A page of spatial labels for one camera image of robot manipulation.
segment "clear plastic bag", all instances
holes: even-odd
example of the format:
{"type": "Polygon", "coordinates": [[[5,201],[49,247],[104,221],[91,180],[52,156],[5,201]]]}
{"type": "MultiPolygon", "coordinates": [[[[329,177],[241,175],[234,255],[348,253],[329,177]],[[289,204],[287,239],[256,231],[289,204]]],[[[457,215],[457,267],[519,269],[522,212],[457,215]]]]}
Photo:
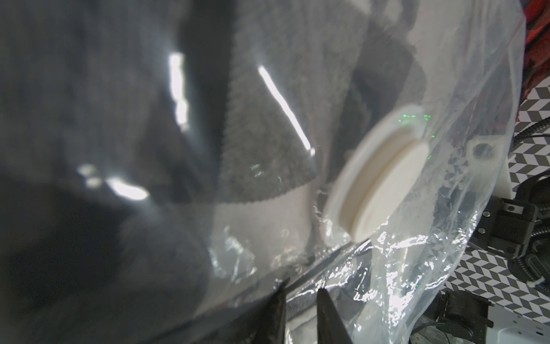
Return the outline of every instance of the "clear plastic bag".
{"type": "Polygon", "coordinates": [[[18,86],[3,88],[2,183],[26,188],[24,200],[41,195],[4,210],[15,216],[0,253],[7,271],[23,271],[5,279],[26,310],[10,327],[17,341],[133,342],[180,326],[192,341],[283,280],[288,342],[316,341],[319,287],[355,341],[406,341],[508,153],[525,33],[517,1],[43,6],[0,15],[5,85],[18,86]],[[428,160],[388,221],[352,243],[326,216],[327,198],[364,137],[411,103],[425,111],[414,120],[425,121],[428,160]],[[488,136],[480,167],[468,142],[488,136]],[[55,213],[62,221],[22,221],[29,209],[49,214],[46,204],[68,209],[55,213]],[[80,225],[60,230],[68,218],[80,225]],[[69,258],[94,270],[104,255],[106,267],[29,292],[34,277],[20,276],[42,266],[45,238],[62,259],[46,254],[58,263],[38,274],[66,271],[69,258]],[[80,243],[85,257],[58,242],[80,243]],[[209,318],[220,310],[235,311],[209,318]]]}

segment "checkered pattern surface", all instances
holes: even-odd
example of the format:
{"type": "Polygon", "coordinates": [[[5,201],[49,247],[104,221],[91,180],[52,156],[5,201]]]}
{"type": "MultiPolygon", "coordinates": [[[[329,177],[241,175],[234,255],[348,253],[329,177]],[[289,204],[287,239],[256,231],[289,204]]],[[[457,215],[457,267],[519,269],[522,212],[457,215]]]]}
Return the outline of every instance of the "checkered pattern surface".
{"type": "MultiPolygon", "coordinates": [[[[550,117],[550,78],[533,89],[521,106],[515,131],[550,117]]],[[[550,134],[550,128],[544,133],[550,134]]],[[[550,138],[527,139],[509,164],[513,191],[527,178],[550,168],[550,138]]],[[[550,299],[518,281],[506,261],[483,250],[465,253],[445,287],[467,290],[488,298],[513,312],[550,325],[550,299]]]]}

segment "gray fabric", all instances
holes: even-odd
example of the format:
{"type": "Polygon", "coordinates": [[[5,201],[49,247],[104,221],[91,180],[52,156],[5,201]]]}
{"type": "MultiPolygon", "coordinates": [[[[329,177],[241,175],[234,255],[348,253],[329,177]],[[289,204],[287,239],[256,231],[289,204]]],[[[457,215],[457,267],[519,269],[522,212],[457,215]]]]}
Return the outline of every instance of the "gray fabric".
{"type": "Polygon", "coordinates": [[[224,202],[269,199],[320,174],[319,157],[328,154],[367,26],[361,13],[337,0],[243,0],[237,12],[219,178],[224,202]],[[319,50],[324,55],[311,53],[319,50]],[[261,65],[315,157],[260,77],[261,65]]]}

